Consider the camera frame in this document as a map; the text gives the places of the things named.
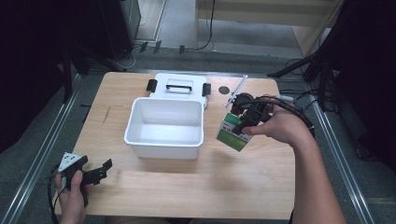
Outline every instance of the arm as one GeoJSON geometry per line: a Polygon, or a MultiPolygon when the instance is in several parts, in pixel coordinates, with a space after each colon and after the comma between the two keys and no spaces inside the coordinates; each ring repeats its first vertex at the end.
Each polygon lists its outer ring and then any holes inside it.
{"type": "MultiPolygon", "coordinates": [[[[61,175],[56,175],[56,187],[58,193],[62,191],[61,175]]],[[[65,189],[59,196],[62,207],[61,224],[79,224],[83,223],[85,218],[84,199],[79,186],[82,181],[82,172],[76,171],[72,178],[70,191],[65,189]]]]}
{"type": "Polygon", "coordinates": [[[246,127],[243,133],[265,134],[289,144],[296,160],[293,223],[346,223],[332,190],[317,142],[304,123],[278,106],[262,125],[246,127]]]}

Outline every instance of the person's left hand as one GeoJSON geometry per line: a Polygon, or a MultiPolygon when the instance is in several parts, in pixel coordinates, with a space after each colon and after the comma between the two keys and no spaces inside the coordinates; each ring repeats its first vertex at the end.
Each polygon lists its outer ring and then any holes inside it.
{"type": "MultiPolygon", "coordinates": [[[[76,171],[71,181],[70,191],[65,189],[59,196],[62,207],[62,221],[61,224],[83,223],[85,219],[84,199],[82,197],[79,186],[82,182],[82,172],[76,171]]],[[[56,175],[56,188],[58,193],[62,191],[62,176],[56,175]]]]}

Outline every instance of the white plastic bin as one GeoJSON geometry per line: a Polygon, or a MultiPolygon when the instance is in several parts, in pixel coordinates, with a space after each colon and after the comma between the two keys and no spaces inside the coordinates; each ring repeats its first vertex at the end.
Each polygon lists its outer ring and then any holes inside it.
{"type": "Polygon", "coordinates": [[[196,159],[204,142],[204,106],[198,101],[137,98],[124,141],[138,157],[196,159]]]}

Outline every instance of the black handle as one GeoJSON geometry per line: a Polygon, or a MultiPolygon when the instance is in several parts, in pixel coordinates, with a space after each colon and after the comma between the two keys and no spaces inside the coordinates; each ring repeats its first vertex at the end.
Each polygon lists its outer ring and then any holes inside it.
{"type": "Polygon", "coordinates": [[[166,89],[169,90],[171,88],[189,89],[190,91],[192,91],[192,87],[191,86],[166,85],[166,89]]]}

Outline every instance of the hand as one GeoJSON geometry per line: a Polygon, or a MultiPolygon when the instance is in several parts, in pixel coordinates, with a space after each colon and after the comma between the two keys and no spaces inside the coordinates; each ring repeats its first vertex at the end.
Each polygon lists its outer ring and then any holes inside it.
{"type": "Polygon", "coordinates": [[[303,140],[313,140],[303,121],[288,110],[278,105],[268,105],[266,109],[268,113],[273,113],[273,116],[261,125],[244,128],[242,133],[248,135],[265,134],[292,147],[303,140]]]}
{"type": "MultiPolygon", "coordinates": [[[[70,191],[65,189],[59,196],[62,207],[61,224],[83,223],[85,218],[84,199],[79,189],[82,181],[82,172],[76,171],[71,181],[70,191]]],[[[56,188],[58,193],[62,191],[62,176],[56,175],[56,188]]]]}

